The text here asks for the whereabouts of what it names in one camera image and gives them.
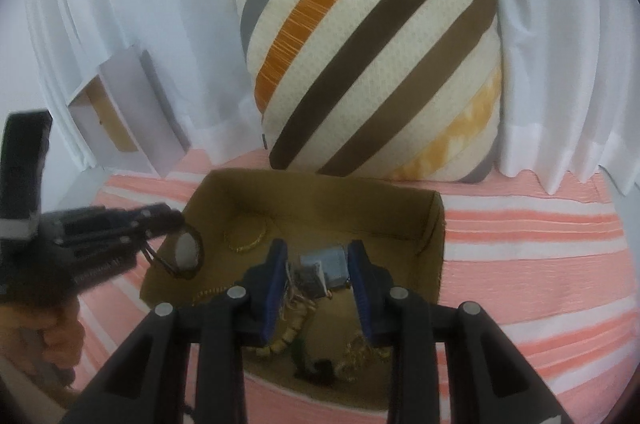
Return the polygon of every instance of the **cushion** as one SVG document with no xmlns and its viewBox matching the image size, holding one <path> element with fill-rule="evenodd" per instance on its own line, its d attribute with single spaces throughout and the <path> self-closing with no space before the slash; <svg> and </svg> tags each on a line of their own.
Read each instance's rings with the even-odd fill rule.
<svg viewBox="0 0 640 424">
<path fill-rule="evenodd" d="M 480 181 L 500 118 L 496 0 L 236 0 L 274 169 Z"/>
</svg>

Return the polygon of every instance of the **white curtain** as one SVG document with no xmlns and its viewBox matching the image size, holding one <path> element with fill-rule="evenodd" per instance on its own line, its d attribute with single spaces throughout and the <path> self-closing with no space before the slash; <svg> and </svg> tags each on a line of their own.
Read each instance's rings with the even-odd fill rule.
<svg viewBox="0 0 640 424">
<path fill-rule="evenodd" d="M 25 0 L 47 100 L 78 161 L 92 156 L 65 98 L 137 44 L 165 108 L 215 162 L 261 146 L 234 0 Z M 505 91 L 500 171 L 606 166 L 626 193 L 640 171 L 637 0 L 499 0 Z"/>
</svg>

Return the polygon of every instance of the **pink striped bedsheet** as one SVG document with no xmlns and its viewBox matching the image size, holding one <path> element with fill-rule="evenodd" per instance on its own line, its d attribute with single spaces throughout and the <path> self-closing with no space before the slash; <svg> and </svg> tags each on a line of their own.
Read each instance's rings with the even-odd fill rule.
<svg viewBox="0 0 640 424">
<path fill-rule="evenodd" d="M 268 168 L 266 152 L 227 167 Z M 192 150 L 166 179 L 112 176 L 95 198 L 108 207 L 165 201 L 183 208 L 212 169 Z M 493 172 L 481 184 L 403 183 L 438 190 L 446 211 L 440 303 L 474 299 L 491 314 L 556 393 L 576 424 L 599 423 L 640 360 L 636 276 L 606 184 L 567 173 L 546 194 L 532 172 Z M 148 264 L 81 297 L 86 343 L 75 387 L 84 387 L 142 320 L 138 298 Z M 444 349 L 439 349 L 442 421 L 449 422 Z M 188 396 L 193 396 L 193 380 Z M 382 424 L 367 413 L 315 402 L 247 376 L 251 424 Z"/>
</svg>

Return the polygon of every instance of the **open white box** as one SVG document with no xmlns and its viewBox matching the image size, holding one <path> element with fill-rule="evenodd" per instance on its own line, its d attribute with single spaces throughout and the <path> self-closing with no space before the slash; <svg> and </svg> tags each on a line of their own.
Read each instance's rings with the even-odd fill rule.
<svg viewBox="0 0 640 424">
<path fill-rule="evenodd" d="M 185 155 L 134 47 L 102 63 L 66 104 L 104 168 L 165 177 Z"/>
</svg>

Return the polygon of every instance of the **open cardboard box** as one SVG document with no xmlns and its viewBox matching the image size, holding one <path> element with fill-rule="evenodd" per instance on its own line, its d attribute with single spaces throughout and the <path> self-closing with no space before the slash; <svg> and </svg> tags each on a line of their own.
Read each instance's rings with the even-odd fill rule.
<svg viewBox="0 0 640 424">
<path fill-rule="evenodd" d="M 205 262 L 193 280 L 173 279 L 159 267 L 146 273 L 140 297 L 153 307 L 162 301 L 191 304 L 198 293 L 233 285 L 266 258 L 271 241 L 282 238 L 289 260 L 326 247 L 347 247 L 361 239 L 370 260 L 404 285 L 436 302 L 444 251 L 444 208 L 435 191 L 409 189 L 366 179 L 344 179 L 290 171 L 212 171 L 187 204 L 184 215 L 200 234 Z M 259 240 L 244 252 L 233 251 Z M 173 255 L 174 237 L 159 252 Z M 286 323 L 280 323 L 276 335 Z M 360 331 L 353 293 L 344 289 L 321 299 L 300 333 L 313 359 L 337 364 Z M 318 400 L 362 409 L 388 406 L 390 364 L 367 366 L 353 383 L 319 387 L 294 377 L 289 352 L 273 359 L 244 354 L 245 370 L 283 388 Z"/>
</svg>

